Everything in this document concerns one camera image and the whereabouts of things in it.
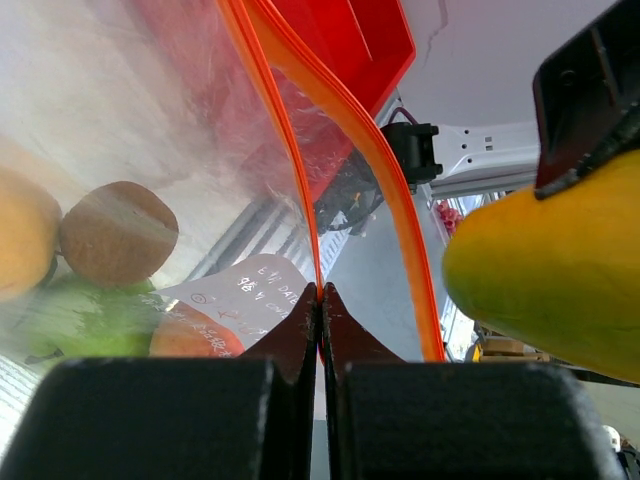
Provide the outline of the brown kiwi fruit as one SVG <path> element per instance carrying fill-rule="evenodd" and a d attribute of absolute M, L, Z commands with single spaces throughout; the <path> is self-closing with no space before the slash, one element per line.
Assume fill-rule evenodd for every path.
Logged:
<path fill-rule="evenodd" d="M 90 191 L 65 214 L 59 248 L 84 279 L 101 287 L 126 287 L 156 273 L 178 237 L 175 214 L 156 194 L 117 181 Z"/>

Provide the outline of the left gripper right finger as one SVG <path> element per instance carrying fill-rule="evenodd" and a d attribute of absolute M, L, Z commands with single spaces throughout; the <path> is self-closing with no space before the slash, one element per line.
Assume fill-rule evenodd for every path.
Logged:
<path fill-rule="evenodd" d="M 621 479 L 578 380 L 548 363 L 411 363 L 322 301 L 335 479 Z"/>

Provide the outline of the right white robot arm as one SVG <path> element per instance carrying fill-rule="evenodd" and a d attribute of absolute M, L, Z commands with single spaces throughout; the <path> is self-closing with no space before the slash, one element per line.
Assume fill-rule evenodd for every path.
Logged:
<path fill-rule="evenodd" d="M 639 146 L 635 1 L 407 1 L 399 85 L 428 125 L 436 198 L 532 184 L 547 198 Z"/>

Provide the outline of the clear orange zip top bag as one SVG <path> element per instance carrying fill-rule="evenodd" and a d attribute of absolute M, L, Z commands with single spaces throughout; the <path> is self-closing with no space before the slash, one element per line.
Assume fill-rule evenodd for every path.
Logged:
<path fill-rule="evenodd" d="M 1 300 L 4 359 L 45 371 L 80 358 L 31 356 L 19 326 L 53 281 L 84 279 L 60 252 L 61 222 L 117 181 L 178 220 L 147 279 L 162 315 L 183 302 L 245 352 L 308 284 L 335 282 L 344 244 L 383 209 L 387 237 L 346 276 L 344 300 L 373 330 L 407 327 L 422 359 L 443 356 L 417 212 L 388 144 L 275 11 L 259 24 L 247 1 L 3 2 L 3 167 L 61 209 L 48 274 Z"/>

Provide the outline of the green apple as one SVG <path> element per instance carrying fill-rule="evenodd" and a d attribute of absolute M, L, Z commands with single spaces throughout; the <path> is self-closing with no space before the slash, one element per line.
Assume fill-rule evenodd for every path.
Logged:
<path fill-rule="evenodd" d="M 36 358 L 146 356 L 162 317 L 154 290 L 149 280 L 102 288 L 66 275 L 38 295 L 19 331 Z"/>

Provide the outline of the red plastic tray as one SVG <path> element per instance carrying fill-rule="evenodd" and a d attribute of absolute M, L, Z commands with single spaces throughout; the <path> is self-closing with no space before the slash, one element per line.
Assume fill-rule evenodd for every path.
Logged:
<path fill-rule="evenodd" d="M 373 116 L 415 60 L 398 0 L 277 0 L 274 5 Z"/>

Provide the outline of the peach fruit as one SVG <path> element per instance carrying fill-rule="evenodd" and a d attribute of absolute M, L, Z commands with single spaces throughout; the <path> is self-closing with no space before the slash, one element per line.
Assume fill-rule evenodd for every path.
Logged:
<path fill-rule="evenodd" d="M 183 302 L 162 315 L 149 346 L 151 357 L 234 358 L 244 352 L 230 329 Z"/>

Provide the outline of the yellow green mango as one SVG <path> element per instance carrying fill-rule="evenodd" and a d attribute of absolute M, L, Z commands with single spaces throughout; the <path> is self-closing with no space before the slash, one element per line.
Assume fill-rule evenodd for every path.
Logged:
<path fill-rule="evenodd" d="M 546 200 L 472 211 L 442 260 L 467 317 L 603 375 L 639 380 L 639 153 Z"/>

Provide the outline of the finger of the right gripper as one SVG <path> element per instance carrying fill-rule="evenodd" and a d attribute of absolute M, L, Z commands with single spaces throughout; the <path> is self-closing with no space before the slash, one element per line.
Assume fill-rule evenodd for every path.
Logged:
<path fill-rule="evenodd" d="M 639 2 L 617 1 L 548 56 L 533 79 L 534 195 L 565 191 L 639 147 Z"/>

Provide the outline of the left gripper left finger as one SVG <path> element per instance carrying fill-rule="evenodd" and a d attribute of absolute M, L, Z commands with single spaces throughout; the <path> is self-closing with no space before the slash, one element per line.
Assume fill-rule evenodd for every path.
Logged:
<path fill-rule="evenodd" d="M 305 479 L 318 325 L 308 285 L 234 359 L 89 358 L 37 388 L 5 479 Z"/>

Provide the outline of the orange fruit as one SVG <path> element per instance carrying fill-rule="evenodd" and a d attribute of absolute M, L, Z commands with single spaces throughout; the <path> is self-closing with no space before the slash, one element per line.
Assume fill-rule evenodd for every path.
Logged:
<path fill-rule="evenodd" d="M 57 246 L 61 209 L 41 186 L 1 169 L 1 300 L 12 300 L 40 283 Z"/>

